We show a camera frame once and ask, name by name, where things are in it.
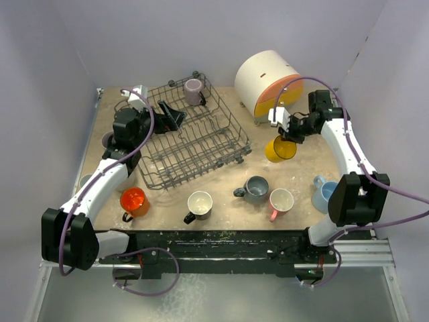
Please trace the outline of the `yellow mug black handle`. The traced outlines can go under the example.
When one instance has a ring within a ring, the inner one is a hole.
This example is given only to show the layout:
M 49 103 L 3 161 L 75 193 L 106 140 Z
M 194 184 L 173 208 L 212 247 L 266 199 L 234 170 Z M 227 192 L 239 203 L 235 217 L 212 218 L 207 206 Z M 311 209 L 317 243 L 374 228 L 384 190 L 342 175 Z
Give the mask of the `yellow mug black handle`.
M 296 143 L 277 136 L 265 147 L 265 157 L 272 163 L 292 159 L 297 152 Z

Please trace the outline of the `purple mug black handle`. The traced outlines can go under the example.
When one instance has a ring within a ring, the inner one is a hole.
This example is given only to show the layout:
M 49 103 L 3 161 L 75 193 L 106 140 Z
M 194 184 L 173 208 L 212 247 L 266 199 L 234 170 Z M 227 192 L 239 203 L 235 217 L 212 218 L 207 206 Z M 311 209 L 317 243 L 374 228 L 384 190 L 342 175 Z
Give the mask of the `purple mug black handle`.
M 206 98 L 202 93 L 204 84 L 200 79 L 188 79 L 184 83 L 184 95 L 187 104 L 191 106 L 206 105 Z

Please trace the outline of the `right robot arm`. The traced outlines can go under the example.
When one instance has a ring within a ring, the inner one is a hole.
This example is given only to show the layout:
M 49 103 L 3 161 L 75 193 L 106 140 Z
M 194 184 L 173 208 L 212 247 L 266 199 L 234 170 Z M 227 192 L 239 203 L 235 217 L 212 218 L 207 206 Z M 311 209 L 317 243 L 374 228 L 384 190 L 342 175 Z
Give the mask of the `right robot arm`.
M 350 226 L 365 227 L 381 217 L 387 189 L 374 179 L 390 185 L 388 175 L 380 174 L 365 158 L 354 136 L 350 117 L 335 107 L 328 90 L 308 94 L 309 114 L 298 118 L 284 107 L 269 111 L 269 121 L 278 126 L 283 140 L 297 144 L 305 137 L 320 134 L 331 148 L 341 179 L 328 202 L 328 214 L 308 228 L 308 240 L 298 246 L 298 255 L 305 262 L 314 262 L 333 236 Z

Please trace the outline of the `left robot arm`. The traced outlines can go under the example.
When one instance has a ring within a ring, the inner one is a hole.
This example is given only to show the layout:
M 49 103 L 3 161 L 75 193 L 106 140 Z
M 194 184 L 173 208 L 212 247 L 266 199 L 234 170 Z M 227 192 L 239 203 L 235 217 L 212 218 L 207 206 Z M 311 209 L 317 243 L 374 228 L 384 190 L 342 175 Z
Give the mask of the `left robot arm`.
M 143 145 L 158 130 L 163 115 L 147 102 L 143 108 L 124 107 L 114 115 L 113 141 L 109 143 L 98 168 L 84 186 L 59 209 L 46 209 L 42 215 L 42 258 L 65 269 L 88 270 L 97 259 L 116 256 L 123 263 L 138 254 L 134 233 L 95 231 L 93 224 L 100 210 L 119 185 L 137 167 Z

